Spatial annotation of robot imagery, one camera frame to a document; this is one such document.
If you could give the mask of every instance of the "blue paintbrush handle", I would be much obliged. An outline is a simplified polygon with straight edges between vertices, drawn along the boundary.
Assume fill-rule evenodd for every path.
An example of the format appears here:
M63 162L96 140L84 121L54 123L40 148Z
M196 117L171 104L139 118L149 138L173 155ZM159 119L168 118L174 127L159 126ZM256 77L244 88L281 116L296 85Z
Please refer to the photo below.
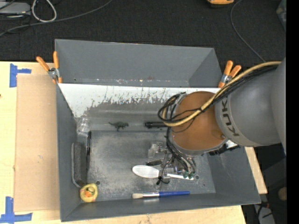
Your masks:
M159 192L159 197L163 196L179 196L179 195L189 195L190 191L177 191L177 192Z

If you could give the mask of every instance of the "blue tape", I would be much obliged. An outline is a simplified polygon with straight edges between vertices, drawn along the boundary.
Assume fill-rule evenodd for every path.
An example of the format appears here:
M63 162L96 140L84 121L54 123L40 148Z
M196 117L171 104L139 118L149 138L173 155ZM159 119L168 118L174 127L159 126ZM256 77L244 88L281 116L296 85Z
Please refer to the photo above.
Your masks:
M17 74L31 74L31 69L20 69L14 64L10 64L9 87L17 86Z
M15 222L31 221L32 213L28 213L24 215L14 214L14 199L12 197L7 196L5 198L5 201L6 201L5 214L1 214L0 223L14 224Z

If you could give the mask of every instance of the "white spoon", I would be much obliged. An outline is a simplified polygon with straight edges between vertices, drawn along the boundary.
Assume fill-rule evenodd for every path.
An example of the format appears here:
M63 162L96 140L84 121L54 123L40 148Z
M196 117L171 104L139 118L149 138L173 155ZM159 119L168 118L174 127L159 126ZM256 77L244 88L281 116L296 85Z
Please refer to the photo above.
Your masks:
M158 178L159 177L159 170L152 167L152 166L147 166L147 165L136 165L133 167L133 173L140 177L144 178ZM173 178L180 178L180 179L185 179L185 180L193 180L193 178L184 178L182 175L177 175L177 174L167 174L169 177Z

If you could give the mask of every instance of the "wooden table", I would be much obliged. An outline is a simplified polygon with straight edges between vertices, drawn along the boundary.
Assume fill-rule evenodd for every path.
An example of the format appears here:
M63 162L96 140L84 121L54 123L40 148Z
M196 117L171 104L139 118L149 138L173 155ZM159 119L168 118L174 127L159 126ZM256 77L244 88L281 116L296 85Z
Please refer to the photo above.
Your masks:
M16 139L16 103L17 87L9 87L10 63L17 65L19 69L31 69L31 74L45 74L46 72L38 63L26 62L0 62L0 214L5 212L5 197L14 197L14 162ZM263 176L257 162L253 148L247 147L246 152L253 171L256 186L260 194L267 193ZM61 223L59 210L34 210L32 221L26 223ZM104 218L98 220L76 221L70 223L97 223L97 224L162 224L162 223L201 223L201 224L245 224L241 206L229 206L219 208L176 211L159 214L147 214L138 216Z

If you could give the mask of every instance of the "yellow toy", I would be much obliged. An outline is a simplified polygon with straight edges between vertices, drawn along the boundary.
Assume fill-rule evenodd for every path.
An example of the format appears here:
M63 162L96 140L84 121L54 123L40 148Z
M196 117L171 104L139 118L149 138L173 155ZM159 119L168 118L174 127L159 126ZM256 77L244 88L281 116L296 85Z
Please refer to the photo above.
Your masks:
M86 203L92 203L97 199L98 187L94 183L87 184L80 189L80 198Z

